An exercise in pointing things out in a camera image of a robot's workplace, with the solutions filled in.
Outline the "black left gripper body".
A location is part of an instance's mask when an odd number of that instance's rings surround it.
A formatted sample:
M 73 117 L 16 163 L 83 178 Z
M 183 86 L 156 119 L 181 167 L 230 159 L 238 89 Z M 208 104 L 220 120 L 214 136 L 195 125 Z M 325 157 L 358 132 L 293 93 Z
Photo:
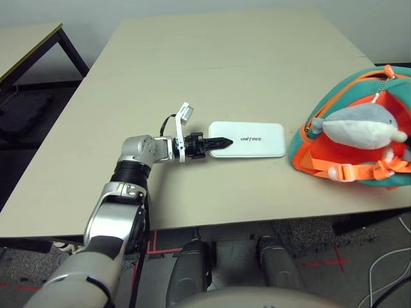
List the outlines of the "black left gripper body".
M 185 155 L 191 159 L 205 158 L 206 151 L 202 132 L 194 132 L 184 138 Z

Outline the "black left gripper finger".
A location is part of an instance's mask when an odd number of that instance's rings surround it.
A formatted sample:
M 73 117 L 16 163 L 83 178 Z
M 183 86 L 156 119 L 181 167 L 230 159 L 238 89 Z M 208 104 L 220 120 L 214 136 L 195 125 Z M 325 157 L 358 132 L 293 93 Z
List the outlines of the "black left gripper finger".
M 225 137 L 206 138 L 204 139 L 204 147 L 206 150 L 220 150 L 230 146 L 232 140 Z

